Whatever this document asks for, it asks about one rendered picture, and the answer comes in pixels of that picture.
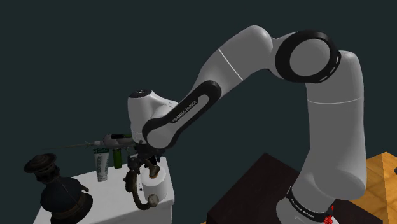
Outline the dark green bottle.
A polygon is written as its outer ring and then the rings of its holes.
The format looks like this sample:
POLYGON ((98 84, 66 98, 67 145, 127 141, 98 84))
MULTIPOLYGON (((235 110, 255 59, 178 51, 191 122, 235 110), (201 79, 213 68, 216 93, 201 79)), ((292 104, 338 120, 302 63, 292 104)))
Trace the dark green bottle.
POLYGON ((120 148, 113 149, 113 164, 115 169, 121 169, 123 165, 122 151, 120 148))

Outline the white toilet paper roll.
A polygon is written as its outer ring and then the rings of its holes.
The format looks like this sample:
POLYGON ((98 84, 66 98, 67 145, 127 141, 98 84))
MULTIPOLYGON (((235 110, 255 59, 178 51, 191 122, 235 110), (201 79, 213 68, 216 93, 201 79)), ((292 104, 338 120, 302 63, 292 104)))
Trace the white toilet paper roll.
POLYGON ((158 200, 163 200, 167 195, 167 173, 160 165, 160 170, 155 178, 150 177, 148 168, 141 168, 141 183, 143 186, 144 198, 148 200, 151 194, 155 194, 158 200))

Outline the white green toothpaste tube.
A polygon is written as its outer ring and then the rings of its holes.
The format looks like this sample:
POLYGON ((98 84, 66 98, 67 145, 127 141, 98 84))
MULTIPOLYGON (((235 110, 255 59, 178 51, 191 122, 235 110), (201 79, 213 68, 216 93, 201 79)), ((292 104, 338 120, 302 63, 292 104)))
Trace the white green toothpaste tube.
POLYGON ((95 169, 98 182, 103 182, 108 179, 108 160, 109 150, 107 148, 93 149, 95 169))

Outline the brown curved hook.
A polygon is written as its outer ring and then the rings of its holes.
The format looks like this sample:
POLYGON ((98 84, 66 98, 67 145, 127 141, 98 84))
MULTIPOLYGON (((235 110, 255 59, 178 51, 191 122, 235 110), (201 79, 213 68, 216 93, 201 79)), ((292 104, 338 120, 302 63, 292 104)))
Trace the brown curved hook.
POLYGON ((129 168, 129 171, 126 173, 126 176, 123 180, 125 182, 125 190, 132 194, 136 207, 140 210, 145 211, 152 207, 156 207, 160 200, 156 194, 152 193, 149 194, 147 203, 143 204, 141 202, 137 192, 137 176, 140 173, 140 167, 142 165, 146 165, 149 169, 150 178, 154 179, 155 177, 157 177, 157 174, 160 171, 160 167, 158 165, 153 165, 147 159, 143 160, 138 157, 129 156, 127 162, 127 167, 129 168))

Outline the white cabinet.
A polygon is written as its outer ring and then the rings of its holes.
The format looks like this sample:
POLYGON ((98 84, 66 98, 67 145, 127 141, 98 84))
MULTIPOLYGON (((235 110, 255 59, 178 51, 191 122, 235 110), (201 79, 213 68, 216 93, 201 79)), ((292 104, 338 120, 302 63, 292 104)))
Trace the white cabinet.
MULTIPOLYGON (((145 211, 136 207, 132 194, 125 190, 123 178, 129 170, 127 165, 121 169, 110 167, 108 179, 103 182, 98 182, 95 171, 75 176, 93 197, 90 212, 78 224, 171 224, 175 197, 167 159, 161 157, 158 165, 167 173, 167 195, 157 207, 145 211)), ((139 198, 145 204, 140 176, 137 177, 137 185, 139 198)))

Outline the dark robot stand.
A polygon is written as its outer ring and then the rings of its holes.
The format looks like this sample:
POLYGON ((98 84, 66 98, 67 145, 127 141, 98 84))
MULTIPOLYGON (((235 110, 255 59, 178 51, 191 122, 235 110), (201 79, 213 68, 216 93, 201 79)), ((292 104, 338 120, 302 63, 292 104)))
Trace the dark robot stand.
POLYGON ((315 182, 320 166, 308 158, 301 172, 265 153, 208 212, 206 224, 324 224, 307 213, 333 209, 332 224, 383 224, 364 209, 339 201, 315 182))

